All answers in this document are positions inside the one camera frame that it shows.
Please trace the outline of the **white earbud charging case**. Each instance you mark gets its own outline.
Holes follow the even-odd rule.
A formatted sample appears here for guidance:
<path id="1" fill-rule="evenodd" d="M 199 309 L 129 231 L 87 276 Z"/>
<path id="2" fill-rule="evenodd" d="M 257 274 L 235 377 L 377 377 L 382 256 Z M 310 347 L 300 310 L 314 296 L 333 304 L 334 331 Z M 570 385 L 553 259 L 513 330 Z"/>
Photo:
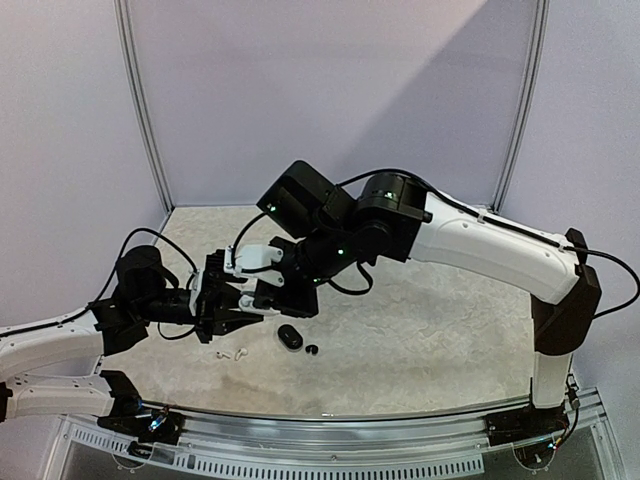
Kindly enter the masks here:
<path id="1" fill-rule="evenodd" d="M 239 309 L 242 312 L 250 313 L 260 316 L 275 316 L 278 314 L 277 310 L 272 308 L 259 308 L 254 304 L 254 298 L 250 295 L 243 294 L 238 302 Z"/>

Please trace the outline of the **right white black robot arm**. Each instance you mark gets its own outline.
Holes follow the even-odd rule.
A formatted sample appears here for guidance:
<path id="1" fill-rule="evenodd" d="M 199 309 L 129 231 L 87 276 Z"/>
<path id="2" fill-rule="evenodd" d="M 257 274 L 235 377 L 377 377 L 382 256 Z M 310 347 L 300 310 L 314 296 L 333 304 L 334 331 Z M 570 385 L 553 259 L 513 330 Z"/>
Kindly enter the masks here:
<path id="1" fill-rule="evenodd" d="M 254 302 L 292 317 L 318 313 L 318 286 L 354 264 L 385 257 L 437 263 L 517 287 L 530 295 L 534 323 L 531 403 L 517 427 L 537 436 L 565 395 L 573 353 L 584 342 L 602 291 L 584 237 L 537 232 L 461 204 L 399 170 L 369 174 L 351 196 L 309 163 L 292 163 L 261 197 L 280 226 Z"/>

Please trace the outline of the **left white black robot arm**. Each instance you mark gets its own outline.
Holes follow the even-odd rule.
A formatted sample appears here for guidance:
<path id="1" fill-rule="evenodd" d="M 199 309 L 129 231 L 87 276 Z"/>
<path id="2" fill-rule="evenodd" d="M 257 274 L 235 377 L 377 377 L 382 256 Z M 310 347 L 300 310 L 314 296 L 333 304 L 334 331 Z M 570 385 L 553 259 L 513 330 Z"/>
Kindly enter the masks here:
<path id="1" fill-rule="evenodd" d="M 95 361 L 125 352 L 148 336 L 152 323 L 187 325 L 206 344 L 216 336 L 263 321 L 244 311 L 248 296 L 238 279 L 211 256 L 204 278 L 187 288 L 162 263 L 158 248 L 129 250 L 115 264 L 117 285 L 111 297 L 76 313 L 9 327 L 1 334 L 1 418 L 88 414 L 111 418 L 128 434 L 148 426 L 148 412 L 128 377 L 95 368 L 90 374 L 30 378 L 30 372 L 71 360 Z"/>

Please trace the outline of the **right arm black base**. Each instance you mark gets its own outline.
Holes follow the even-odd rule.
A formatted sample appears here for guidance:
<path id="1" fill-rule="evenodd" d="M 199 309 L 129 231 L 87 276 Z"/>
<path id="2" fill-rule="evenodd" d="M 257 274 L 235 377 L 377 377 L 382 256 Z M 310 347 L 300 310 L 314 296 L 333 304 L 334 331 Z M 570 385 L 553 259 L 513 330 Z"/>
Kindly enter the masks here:
<path id="1" fill-rule="evenodd" d="M 532 404 L 487 414 L 483 421 L 491 446 L 544 437 L 568 426 L 562 406 L 537 409 Z"/>

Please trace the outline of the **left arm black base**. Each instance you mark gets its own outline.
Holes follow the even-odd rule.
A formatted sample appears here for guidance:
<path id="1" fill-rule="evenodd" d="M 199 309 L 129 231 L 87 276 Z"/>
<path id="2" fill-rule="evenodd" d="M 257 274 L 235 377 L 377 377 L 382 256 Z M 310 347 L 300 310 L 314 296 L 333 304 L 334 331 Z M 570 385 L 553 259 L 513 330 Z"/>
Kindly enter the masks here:
<path id="1" fill-rule="evenodd" d="M 99 417 L 103 429 L 135 437 L 139 443 L 177 445 L 186 417 L 168 405 L 161 408 L 141 407 L 135 413 L 112 413 Z"/>

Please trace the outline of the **black oval charging case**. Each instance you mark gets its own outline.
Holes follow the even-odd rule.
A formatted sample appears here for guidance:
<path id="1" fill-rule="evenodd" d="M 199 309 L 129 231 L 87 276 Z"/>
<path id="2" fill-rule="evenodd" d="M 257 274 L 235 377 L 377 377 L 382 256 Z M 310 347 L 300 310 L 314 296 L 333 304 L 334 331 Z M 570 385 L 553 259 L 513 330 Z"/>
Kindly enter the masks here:
<path id="1" fill-rule="evenodd" d="M 290 324 L 281 325 L 277 330 L 277 336 L 280 342 L 291 351 L 301 349 L 304 344 L 302 335 Z"/>

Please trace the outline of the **black earbud near black case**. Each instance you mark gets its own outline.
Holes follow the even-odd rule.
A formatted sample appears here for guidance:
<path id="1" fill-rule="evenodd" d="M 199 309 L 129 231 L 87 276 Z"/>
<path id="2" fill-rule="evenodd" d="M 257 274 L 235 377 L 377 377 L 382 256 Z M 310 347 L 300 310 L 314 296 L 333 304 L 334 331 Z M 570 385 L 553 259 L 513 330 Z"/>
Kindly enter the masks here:
<path id="1" fill-rule="evenodd" d="M 317 355 L 319 352 L 319 348 L 317 345 L 311 344 L 306 347 L 305 351 L 311 355 Z"/>

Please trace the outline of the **aluminium front rail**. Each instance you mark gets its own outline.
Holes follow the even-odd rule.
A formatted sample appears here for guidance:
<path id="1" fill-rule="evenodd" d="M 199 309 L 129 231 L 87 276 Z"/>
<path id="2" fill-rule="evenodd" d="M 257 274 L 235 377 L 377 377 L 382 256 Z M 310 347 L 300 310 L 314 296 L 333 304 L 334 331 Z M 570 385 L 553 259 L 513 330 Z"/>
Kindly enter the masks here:
<path id="1" fill-rule="evenodd" d="M 319 419 L 189 411 L 174 445 L 132 453 L 129 437 L 83 417 L 60 427 L 50 479 L 620 479 L 598 392 L 580 395 L 578 424 L 547 437 L 492 445 L 485 417 L 517 399 L 432 415 Z"/>

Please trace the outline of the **left metal corner post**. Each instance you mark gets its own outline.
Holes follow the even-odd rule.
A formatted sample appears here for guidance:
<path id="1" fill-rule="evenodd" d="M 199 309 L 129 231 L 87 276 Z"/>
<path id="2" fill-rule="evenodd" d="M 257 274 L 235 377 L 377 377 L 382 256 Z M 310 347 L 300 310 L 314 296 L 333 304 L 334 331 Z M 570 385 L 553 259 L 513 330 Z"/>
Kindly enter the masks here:
<path id="1" fill-rule="evenodd" d="M 161 205 L 164 211 L 170 214 L 175 209 L 175 203 L 172 198 L 168 176 L 157 144 L 145 94 L 134 38 L 131 3 L 125 0 L 115 0 L 114 10 L 125 73 L 142 145 Z"/>

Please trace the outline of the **metal corner post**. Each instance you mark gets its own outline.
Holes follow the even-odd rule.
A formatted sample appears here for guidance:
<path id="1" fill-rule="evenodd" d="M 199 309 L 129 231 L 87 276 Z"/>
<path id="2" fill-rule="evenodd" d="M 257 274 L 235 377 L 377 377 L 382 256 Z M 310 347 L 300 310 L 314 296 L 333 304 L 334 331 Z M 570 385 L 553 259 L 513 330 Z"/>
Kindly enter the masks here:
<path id="1" fill-rule="evenodd" d="M 145 94 L 134 38 L 131 3 L 125 0 L 115 0 L 114 10 L 125 73 L 142 145 L 161 205 L 164 211 L 170 214 L 175 209 L 175 203 L 172 198 L 168 176 L 157 144 Z"/>
<path id="2" fill-rule="evenodd" d="M 540 68 L 548 15 L 549 1 L 536 1 L 517 102 L 516 116 L 509 136 L 505 161 L 491 203 L 492 210 L 496 213 L 500 213 L 506 203 L 519 151 L 524 139 Z"/>

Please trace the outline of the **right metal corner post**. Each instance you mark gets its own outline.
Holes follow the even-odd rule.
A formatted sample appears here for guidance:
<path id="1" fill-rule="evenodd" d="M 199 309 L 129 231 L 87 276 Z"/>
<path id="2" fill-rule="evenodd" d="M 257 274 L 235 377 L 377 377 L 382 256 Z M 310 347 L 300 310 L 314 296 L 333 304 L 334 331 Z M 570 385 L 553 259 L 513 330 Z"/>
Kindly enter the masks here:
<path id="1" fill-rule="evenodd" d="M 524 139 L 540 68 L 548 15 L 549 1 L 536 1 L 517 102 L 516 116 L 509 136 L 505 161 L 491 203 L 492 210 L 496 213 L 500 213 L 506 203 L 519 151 Z"/>

